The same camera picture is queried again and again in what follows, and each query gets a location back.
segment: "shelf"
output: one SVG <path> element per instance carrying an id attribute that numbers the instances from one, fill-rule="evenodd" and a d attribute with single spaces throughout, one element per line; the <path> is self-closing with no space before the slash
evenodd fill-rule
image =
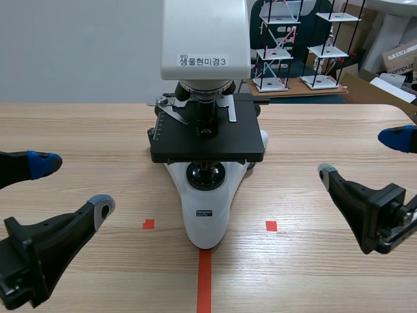
<path id="1" fill-rule="evenodd" d="M 268 49 L 266 51 L 266 57 L 264 58 L 265 49 L 257 50 L 258 55 L 261 57 L 263 61 L 274 61 L 274 60 L 290 60 L 293 59 L 291 54 L 286 49 L 278 48 L 274 51 L 274 49 Z"/>
<path id="2" fill-rule="evenodd" d="M 300 24 L 300 22 L 294 21 L 291 16 L 271 16 L 269 22 L 268 16 L 261 16 L 261 19 L 269 25 Z"/>
<path id="3" fill-rule="evenodd" d="M 337 49 L 336 47 L 326 47 L 324 49 L 323 55 L 321 54 L 323 50 L 323 45 L 316 46 L 316 47 L 309 47 L 308 50 L 313 52 L 317 57 L 320 57 L 322 59 L 324 58 L 335 58 L 335 57 L 348 57 L 348 55 L 341 51 L 340 49 Z"/>
<path id="4" fill-rule="evenodd" d="M 277 80 L 275 77 L 273 78 L 264 78 L 262 83 L 261 89 L 261 79 L 255 78 L 253 80 L 255 83 L 256 88 L 260 93 L 270 93 L 273 91 L 287 91 L 288 88 L 285 88 L 285 84 L 281 80 Z"/>
<path id="5" fill-rule="evenodd" d="M 328 13 L 316 13 L 316 15 L 328 22 L 357 22 L 361 21 L 360 18 L 357 18 L 356 16 L 347 14 L 347 13 L 332 13 L 330 18 L 328 18 Z"/>
<path id="6" fill-rule="evenodd" d="M 340 85 L 336 85 L 336 82 L 331 80 L 326 75 L 317 75 L 317 77 L 315 78 L 314 87 L 313 87 L 314 76 L 303 76 L 300 78 L 311 90 L 335 89 L 340 86 Z"/>

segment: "white microscope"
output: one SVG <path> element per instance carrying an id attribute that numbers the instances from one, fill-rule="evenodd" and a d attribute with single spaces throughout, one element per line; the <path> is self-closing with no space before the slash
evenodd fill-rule
<path id="1" fill-rule="evenodd" d="M 253 101 L 233 96 L 233 80 L 251 71 L 246 0 L 164 0 L 163 25 L 162 79 L 179 84 L 156 99 L 152 161 L 164 163 L 175 182 L 188 237 L 210 249 L 268 143 Z"/>

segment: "wooden table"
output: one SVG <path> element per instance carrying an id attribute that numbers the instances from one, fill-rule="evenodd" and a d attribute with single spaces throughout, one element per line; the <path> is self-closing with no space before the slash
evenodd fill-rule
<path id="1" fill-rule="evenodd" d="M 151 162 L 155 120 L 137 104 L 0 104 L 0 150 L 64 159 L 56 174 L 0 191 L 2 219 L 32 224 L 99 193 L 117 204 L 36 312 L 196 312 L 199 251 L 168 172 Z M 363 255 L 317 174 L 330 162 L 373 188 L 395 182 L 408 201 L 417 193 L 417 158 L 377 140 L 408 117 L 391 106 L 277 105 L 263 107 L 259 122 L 268 151 L 243 181 L 212 251 L 212 311 L 417 311 L 417 235 L 387 256 Z M 146 218 L 154 230 L 142 230 Z M 278 232 L 266 231 L 267 220 Z"/>

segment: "red tape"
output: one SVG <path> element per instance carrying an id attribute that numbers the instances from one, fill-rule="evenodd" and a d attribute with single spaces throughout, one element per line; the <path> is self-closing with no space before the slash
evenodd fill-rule
<path id="1" fill-rule="evenodd" d="M 155 220 L 146 219 L 146 221 L 142 224 L 143 230 L 153 230 L 154 228 L 155 228 Z"/>
<path id="2" fill-rule="evenodd" d="M 211 313 L 211 250 L 200 250 L 197 313 Z"/>
<path id="3" fill-rule="evenodd" d="M 278 231 L 278 226 L 274 221 L 267 221 L 266 222 L 266 231 Z"/>

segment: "black microscope stage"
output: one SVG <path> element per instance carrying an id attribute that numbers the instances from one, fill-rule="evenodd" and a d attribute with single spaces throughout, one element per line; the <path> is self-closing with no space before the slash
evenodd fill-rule
<path id="1" fill-rule="evenodd" d="M 229 122 L 228 108 L 217 107 L 218 135 L 209 139 L 198 135 L 197 102 L 173 109 L 189 124 L 159 113 L 151 138 L 154 163 L 262 162 L 265 148 L 253 101 L 235 100 L 236 123 Z"/>

